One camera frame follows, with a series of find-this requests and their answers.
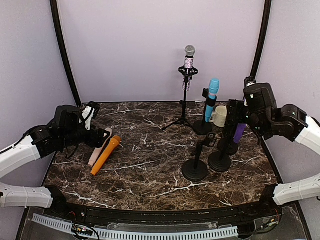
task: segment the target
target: white mug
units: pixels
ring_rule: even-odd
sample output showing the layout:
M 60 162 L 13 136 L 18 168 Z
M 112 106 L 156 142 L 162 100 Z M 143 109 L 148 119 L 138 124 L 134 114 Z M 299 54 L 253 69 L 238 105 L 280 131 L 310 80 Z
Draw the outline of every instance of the white mug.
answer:
M 213 123 L 219 128 L 223 128 L 226 123 L 227 113 L 228 111 L 226 106 L 217 106 L 215 111 L 212 113 L 209 122 Z

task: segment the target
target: brown marble surface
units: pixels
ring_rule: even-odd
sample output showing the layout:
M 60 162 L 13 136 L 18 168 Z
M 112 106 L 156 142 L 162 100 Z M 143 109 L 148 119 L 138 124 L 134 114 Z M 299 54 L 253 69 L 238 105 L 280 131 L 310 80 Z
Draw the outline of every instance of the brown marble surface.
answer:
M 191 123 L 201 118 L 203 103 L 188 102 Z M 271 165 L 257 145 L 256 136 L 246 129 L 239 151 L 232 156 L 228 172 L 208 167 L 208 176 L 198 183 L 186 180 L 182 164 L 192 158 L 197 141 L 190 127 L 161 128 L 181 116 L 177 102 L 102 103 L 93 124 L 112 128 L 122 138 L 119 146 L 93 176 L 87 165 L 93 149 L 80 145 L 66 159 L 58 153 L 44 185 L 55 185 L 68 202 L 122 210 L 173 211 L 234 206 L 258 201 L 266 185 L 277 182 Z M 214 148 L 203 147 L 201 160 L 207 163 Z

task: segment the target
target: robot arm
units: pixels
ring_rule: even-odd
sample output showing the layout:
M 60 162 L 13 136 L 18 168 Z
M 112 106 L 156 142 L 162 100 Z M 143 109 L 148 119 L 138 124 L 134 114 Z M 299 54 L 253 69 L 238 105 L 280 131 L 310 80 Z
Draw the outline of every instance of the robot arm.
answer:
M 48 125 L 30 129 L 20 141 L 0 152 L 0 179 L 27 163 L 56 151 L 62 152 L 69 146 L 85 143 L 100 148 L 110 133 L 91 125 L 99 108 L 94 102 L 90 102 L 82 112 L 74 106 L 58 106 L 54 119 Z M 21 187 L 0 182 L 1 208 L 50 208 L 57 201 L 65 201 L 65 198 L 55 187 Z
M 284 136 L 306 146 L 320 155 L 320 125 L 297 106 L 288 104 L 277 108 L 268 83 L 257 83 L 244 90 L 247 101 L 245 119 L 250 128 L 265 140 Z M 280 206 L 289 202 L 320 196 L 320 174 L 300 181 L 268 186 L 265 195 Z

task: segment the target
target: white backdrop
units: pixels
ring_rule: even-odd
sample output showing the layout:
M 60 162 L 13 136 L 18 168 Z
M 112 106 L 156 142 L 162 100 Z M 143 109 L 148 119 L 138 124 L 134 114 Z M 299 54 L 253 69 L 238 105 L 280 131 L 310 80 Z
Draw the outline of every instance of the white backdrop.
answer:
M 83 102 L 179 101 L 187 45 L 194 45 L 187 99 L 220 79 L 218 99 L 242 98 L 263 0 L 59 0 L 64 39 Z

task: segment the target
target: purple wall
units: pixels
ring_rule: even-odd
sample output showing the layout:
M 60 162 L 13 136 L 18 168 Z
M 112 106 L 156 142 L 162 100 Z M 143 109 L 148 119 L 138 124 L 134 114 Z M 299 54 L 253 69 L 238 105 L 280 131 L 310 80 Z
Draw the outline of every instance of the purple wall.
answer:
M 74 104 L 61 60 L 50 2 L 1 1 L 0 149 L 29 128 L 47 124 L 56 107 Z M 27 164 L 0 181 L 17 186 L 42 184 L 52 156 Z M 13 240 L 22 207 L 0 208 L 0 239 Z
M 320 2 L 272 1 L 257 81 L 269 82 L 278 107 L 295 104 L 320 120 Z M 267 141 L 285 183 L 320 173 L 320 156 L 284 137 Z M 312 239 L 320 239 L 320 204 L 302 200 Z
M 65 42 L 84 102 L 179 101 L 185 47 L 194 45 L 189 101 L 220 79 L 218 99 L 242 98 L 263 0 L 59 1 Z

